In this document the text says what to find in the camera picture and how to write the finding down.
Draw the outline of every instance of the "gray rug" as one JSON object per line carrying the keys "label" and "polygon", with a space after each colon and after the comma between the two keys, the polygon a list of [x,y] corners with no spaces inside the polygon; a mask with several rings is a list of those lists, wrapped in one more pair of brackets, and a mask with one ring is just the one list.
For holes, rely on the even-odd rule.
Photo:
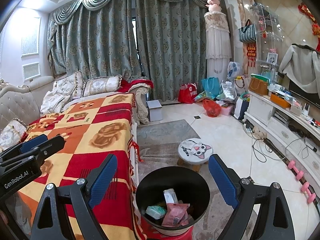
{"label": "gray rug", "polygon": [[[138,164],[139,181],[156,169],[176,166],[180,142],[189,138],[199,138],[185,120],[142,126],[137,129],[137,135],[140,155],[144,160]],[[193,240],[215,240],[227,224],[233,209],[225,203],[208,165],[203,164],[199,174],[209,185],[211,199],[206,213],[194,225]],[[257,215],[253,211],[243,240],[250,238],[256,219]]]}

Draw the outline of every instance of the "blue gripper pad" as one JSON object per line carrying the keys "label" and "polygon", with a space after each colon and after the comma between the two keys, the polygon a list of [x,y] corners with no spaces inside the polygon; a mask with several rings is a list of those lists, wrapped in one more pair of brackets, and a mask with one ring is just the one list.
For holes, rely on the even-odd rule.
{"label": "blue gripper pad", "polygon": [[48,137],[45,134],[41,134],[36,138],[31,139],[30,141],[24,142],[20,151],[21,153],[26,153],[31,151],[32,148],[38,146],[41,143],[44,143],[48,140]]}
{"label": "blue gripper pad", "polygon": [[101,172],[98,174],[96,180],[92,184],[90,188],[90,200],[89,206],[93,209],[96,205],[99,205],[112,181],[113,176],[116,173],[118,167],[117,157],[112,155],[111,159],[105,164],[102,168]]}
{"label": "blue gripper pad", "polygon": [[236,187],[213,155],[209,158],[209,171],[226,204],[236,209],[239,204]]}

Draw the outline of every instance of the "stuffed animal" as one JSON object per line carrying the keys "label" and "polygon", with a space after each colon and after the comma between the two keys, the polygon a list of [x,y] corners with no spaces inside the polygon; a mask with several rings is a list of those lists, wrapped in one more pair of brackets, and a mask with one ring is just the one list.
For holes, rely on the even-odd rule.
{"label": "stuffed animal", "polygon": [[207,3],[205,6],[209,8],[209,12],[221,12],[220,0],[207,0]]}

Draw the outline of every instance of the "striped handbag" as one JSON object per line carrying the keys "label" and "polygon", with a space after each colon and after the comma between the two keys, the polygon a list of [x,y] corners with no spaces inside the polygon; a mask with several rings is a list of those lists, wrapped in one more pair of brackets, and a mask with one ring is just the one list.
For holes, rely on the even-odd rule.
{"label": "striped handbag", "polygon": [[238,29],[239,41],[242,43],[255,43],[256,42],[256,28],[251,24],[250,19],[247,20],[244,27]]}

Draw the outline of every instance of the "pink box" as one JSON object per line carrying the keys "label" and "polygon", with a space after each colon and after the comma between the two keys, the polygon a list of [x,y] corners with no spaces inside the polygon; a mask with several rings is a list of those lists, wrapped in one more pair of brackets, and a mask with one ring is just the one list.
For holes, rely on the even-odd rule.
{"label": "pink box", "polygon": [[232,109],[233,109],[233,105],[230,105],[228,107],[221,107],[221,114],[229,115]]}

